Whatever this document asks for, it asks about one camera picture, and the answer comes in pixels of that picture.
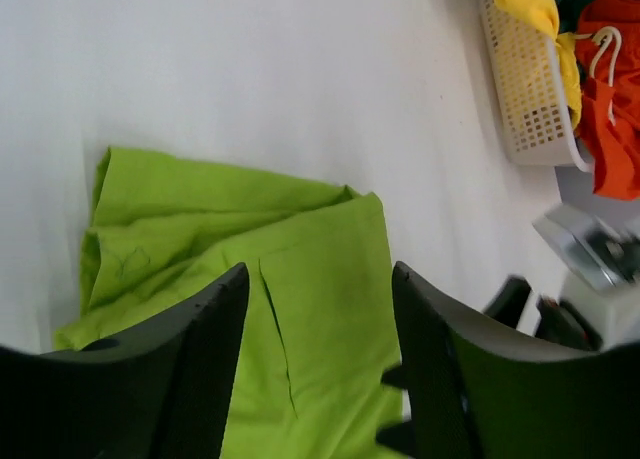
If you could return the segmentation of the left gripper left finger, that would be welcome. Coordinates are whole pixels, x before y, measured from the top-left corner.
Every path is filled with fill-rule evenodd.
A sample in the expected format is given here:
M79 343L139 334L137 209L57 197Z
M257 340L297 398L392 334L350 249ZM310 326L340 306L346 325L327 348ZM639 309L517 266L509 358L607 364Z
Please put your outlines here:
M238 264L79 351L1 351L5 458L216 458L249 299Z

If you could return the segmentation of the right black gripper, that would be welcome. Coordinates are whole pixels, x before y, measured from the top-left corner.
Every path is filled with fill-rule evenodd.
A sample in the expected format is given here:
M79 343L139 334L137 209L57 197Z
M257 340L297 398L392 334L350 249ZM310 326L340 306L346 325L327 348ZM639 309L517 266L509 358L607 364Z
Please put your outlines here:
M483 313L503 325L516 329L532 293L528 281L509 275ZM583 351L599 351L603 339L596 329L568 300L556 301L540 296L534 336L555 344Z

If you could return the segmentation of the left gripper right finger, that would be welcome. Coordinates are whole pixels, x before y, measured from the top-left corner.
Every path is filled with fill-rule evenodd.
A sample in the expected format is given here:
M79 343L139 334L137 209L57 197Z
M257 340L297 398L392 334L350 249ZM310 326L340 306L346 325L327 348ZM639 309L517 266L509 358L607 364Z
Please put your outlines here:
M410 416L390 429L412 458L635 458L639 347L602 352L544 341L440 291L404 263L392 273L401 361L392 386Z

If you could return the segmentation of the lime green shorts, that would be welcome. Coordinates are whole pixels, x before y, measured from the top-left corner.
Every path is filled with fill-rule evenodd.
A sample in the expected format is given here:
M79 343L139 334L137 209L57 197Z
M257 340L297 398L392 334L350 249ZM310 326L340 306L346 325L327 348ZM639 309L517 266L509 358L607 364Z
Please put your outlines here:
M238 352L225 458L386 458L402 414L384 208L373 193L276 172L110 147L59 350L189 306Z

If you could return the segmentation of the orange shorts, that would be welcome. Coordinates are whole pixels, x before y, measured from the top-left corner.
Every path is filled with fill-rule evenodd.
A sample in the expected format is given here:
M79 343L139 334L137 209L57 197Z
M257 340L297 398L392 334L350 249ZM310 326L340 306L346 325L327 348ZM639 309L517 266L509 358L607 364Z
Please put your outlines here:
M594 160L593 192L639 198L639 0L594 0L577 26L585 68L578 135Z

